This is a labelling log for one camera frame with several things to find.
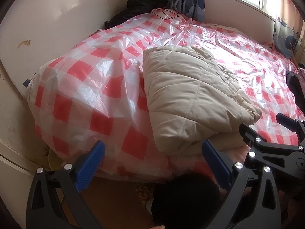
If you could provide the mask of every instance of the floor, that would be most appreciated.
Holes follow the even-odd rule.
[[[94,177],[81,195],[105,229],[153,227],[152,217],[139,200],[134,183]],[[62,207],[68,221],[77,226],[65,200]]]

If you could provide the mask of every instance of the bed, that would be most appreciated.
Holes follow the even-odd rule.
[[[208,49],[228,67],[263,115],[252,128],[267,141],[297,145],[295,133],[277,124],[281,112],[304,119],[286,85],[293,63],[234,28],[200,24],[179,14],[161,19],[155,10],[108,30],[100,30],[63,56],[43,65],[27,89],[36,133],[65,161],[73,161],[96,142],[106,144],[98,176],[162,181],[187,171],[213,177],[204,158],[167,156],[154,144],[144,94],[143,50],[164,46]],[[243,162],[249,150],[227,153]]]

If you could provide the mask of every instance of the black cable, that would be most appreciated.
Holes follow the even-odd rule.
[[[172,11],[169,11],[169,10],[167,10],[167,9],[161,10],[161,9],[157,8],[157,10],[159,10],[159,11],[161,11],[163,14],[165,14],[165,15],[167,16],[167,18],[162,18],[161,16],[157,15],[157,14],[154,13],[153,11],[152,11],[152,13],[155,14],[156,16],[158,16],[159,18],[163,19],[163,20],[168,20],[168,19],[169,19],[169,20],[172,20],[172,19],[174,19],[174,18],[178,18],[178,17],[179,17],[179,13],[178,13],[178,11],[175,9],[173,3],[172,3],[172,9],[175,10],[175,12],[176,12],[176,14],[174,13],[175,16],[173,16],[173,17],[169,17],[166,13],[164,13],[163,10],[165,10],[165,11],[167,11],[167,12],[170,12],[170,13],[172,12]]]

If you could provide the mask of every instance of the beige comforter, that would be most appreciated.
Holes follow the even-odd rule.
[[[205,49],[147,49],[143,73],[155,143],[166,154],[200,154],[206,139],[219,150],[244,145],[239,125],[252,125],[262,114]]]

